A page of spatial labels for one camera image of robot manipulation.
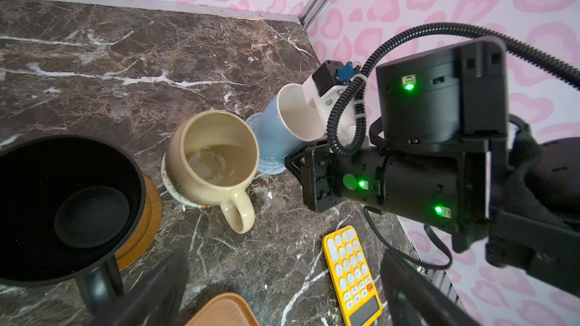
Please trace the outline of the brown wooden coaster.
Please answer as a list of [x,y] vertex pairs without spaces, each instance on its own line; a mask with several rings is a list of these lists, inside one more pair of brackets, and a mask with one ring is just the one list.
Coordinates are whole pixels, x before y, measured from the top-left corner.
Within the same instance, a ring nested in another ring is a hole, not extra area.
[[[136,261],[160,228],[162,201],[155,184],[144,177],[146,199],[137,226],[115,252],[120,270]],[[118,243],[128,225],[128,200],[112,187],[89,187],[70,197],[54,220],[58,238],[72,248],[75,269],[93,264]]]

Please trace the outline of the light blue mug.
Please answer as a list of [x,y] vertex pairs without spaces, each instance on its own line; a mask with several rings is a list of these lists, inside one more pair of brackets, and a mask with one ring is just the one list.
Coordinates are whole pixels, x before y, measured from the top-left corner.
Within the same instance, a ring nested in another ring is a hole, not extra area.
[[258,116],[254,134],[260,155],[283,165],[284,158],[306,143],[319,140],[326,126],[316,108],[305,100],[303,86],[283,86]]

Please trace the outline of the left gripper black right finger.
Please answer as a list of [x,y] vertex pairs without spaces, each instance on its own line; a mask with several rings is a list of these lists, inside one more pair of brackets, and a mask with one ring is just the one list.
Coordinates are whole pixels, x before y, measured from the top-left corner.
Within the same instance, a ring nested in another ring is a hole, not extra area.
[[386,250],[381,280],[394,325],[476,325],[465,311],[401,257]]

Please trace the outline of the multicolour woven coaster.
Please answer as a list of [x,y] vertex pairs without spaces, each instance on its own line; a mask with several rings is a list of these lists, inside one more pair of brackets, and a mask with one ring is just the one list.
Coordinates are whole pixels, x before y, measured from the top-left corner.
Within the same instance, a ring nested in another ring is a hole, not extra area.
[[187,207],[199,208],[199,209],[207,209],[208,208],[208,206],[198,205],[198,204],[186,199],[184,196],[181,195],[181,193],[178,192],[178,190],[175,189],[174,185],[172,184],[172,182],[169,179],[169,175],[168,175],[168,172],[166,169],[166,155],[163,156],[162,161],[161,161],[160,174],[161,174],[161,179],[162,179],[163,185],[166,188],[166,190],[169,192],[169,194],[176,201],[178,201],[180,204],[182,204],[183,207],[187,206]]

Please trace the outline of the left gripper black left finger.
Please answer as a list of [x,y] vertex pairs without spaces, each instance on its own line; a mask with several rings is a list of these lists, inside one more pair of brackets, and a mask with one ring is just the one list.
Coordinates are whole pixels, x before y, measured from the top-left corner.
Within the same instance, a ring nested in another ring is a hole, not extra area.
[[174,251],[91,324],[176,325],[188,275],[186,253]]

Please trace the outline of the grey woven coaster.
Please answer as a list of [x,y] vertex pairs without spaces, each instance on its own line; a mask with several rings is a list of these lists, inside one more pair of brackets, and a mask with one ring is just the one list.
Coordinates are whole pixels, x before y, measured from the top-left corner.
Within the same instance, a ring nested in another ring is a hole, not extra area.
[[[255,130],[258,121],[261,117],[261,113],[255,113],[246,119],[246,124]],[[278,175],[286,170],[285,166],[280,164],[276,159],[260,155],[260,161],[258,164],[258,172],[265,175]]]

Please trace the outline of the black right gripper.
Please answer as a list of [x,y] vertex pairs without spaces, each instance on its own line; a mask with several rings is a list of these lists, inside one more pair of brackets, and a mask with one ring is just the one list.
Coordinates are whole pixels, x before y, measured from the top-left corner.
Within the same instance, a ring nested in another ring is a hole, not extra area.
[[284,158],[302,187],[304,204],[324,212],[352,201],[373,212],[385,211],[385,151],[364,147],[352,157],[331,152],[326,142],[311,142]]

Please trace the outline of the black mug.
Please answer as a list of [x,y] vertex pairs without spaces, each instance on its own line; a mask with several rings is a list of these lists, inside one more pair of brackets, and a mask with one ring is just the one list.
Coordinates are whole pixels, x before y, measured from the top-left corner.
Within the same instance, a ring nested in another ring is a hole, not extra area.
[[55,135],[1,153],[1,282],[22,288],[74,280],[98,314],[124,293],[115,254],[144,210],[131,156],[79,135]]

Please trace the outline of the cream yellow mug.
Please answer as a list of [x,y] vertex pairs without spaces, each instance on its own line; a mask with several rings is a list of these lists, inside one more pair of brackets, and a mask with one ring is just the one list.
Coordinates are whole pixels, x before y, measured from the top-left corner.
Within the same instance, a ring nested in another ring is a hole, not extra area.
[[182,123],[172,134],[162,169],[188,202],[218,206],[238,234],[255,224],[247,194],[260,160],[255,134],[232,113],[211,110]]

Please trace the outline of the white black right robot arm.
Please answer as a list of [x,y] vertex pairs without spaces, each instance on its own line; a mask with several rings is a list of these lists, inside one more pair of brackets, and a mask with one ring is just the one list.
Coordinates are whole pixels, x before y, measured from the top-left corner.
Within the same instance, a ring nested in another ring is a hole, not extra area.
[[494,267],[518,268],[579,293],[576,137],[542,145],[521,137],[491,188],[482,153],[453,158],[370,147],[341,158],[320,141],[284,162],[311,211],[358,202],[376,214],[395,214],[450,234],[457,254],[486,239],[486,260]]

